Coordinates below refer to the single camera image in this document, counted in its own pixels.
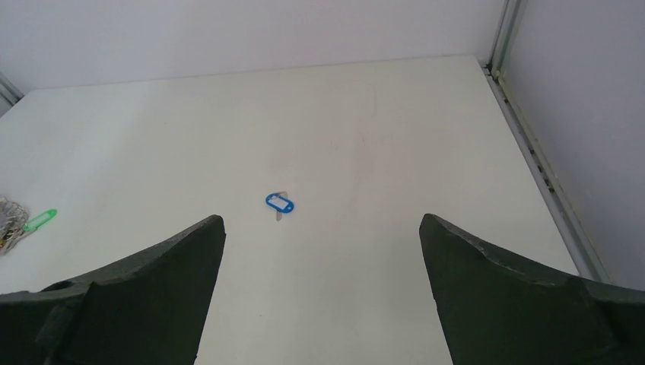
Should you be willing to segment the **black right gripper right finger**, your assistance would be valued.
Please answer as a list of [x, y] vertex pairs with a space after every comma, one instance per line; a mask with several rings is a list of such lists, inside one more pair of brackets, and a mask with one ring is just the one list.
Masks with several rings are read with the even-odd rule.
[[419, 227], [454, 364], [642, 364], [644, 293], [551, 268], [434, 214]]

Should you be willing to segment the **blue key tag with key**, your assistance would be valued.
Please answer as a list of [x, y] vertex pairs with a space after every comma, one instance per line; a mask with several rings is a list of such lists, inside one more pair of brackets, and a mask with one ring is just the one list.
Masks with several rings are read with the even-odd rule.
[[275, 211], [276, 221], [280, 221], [284, 214], [291, 213], [295, 208], [294, 203], [288, 198], [288, 193], [285, 191], [267, 195], [265, 203]]

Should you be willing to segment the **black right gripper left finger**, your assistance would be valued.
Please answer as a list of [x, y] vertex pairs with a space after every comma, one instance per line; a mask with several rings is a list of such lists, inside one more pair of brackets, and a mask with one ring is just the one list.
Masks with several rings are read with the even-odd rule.
[[3, 364], [192, 364], [226, 233], [209, 216], [38, 292], [1, 297]]

